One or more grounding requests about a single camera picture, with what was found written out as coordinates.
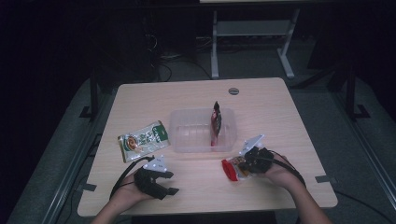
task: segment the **table surface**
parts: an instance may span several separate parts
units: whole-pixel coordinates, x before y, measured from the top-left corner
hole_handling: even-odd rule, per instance
[[[230,88],[239,94],[231,95]],[[237,156],[244,141],[265,134],[264,145],[286,155],[302,174],[307,189],[320,207],[330,208],[337,199],[329,182],[317,183],[326,175],[300,115],[281,78],[229,79],[169,83],[126,84],[120,86],[94,159],[88,184],[78,206],[83,217],[95,216],[107,203],[109,193],[130,163],[121,156],[119,135],[161,120],[166,130],[170,114],[177,109],[210,108],[234,112],[237,139],[229,152],[177,153],[173,146],[148,154],[164,155],[168,170],[175,175],[158,179],[167,188],[178,188],[175,196],[162,201],[144,201],[125,214],[159,215],[209,212],[258,211],[294,208],[290,195],[269,180],[252,177],[232,182],[224,174],[221,160]]]

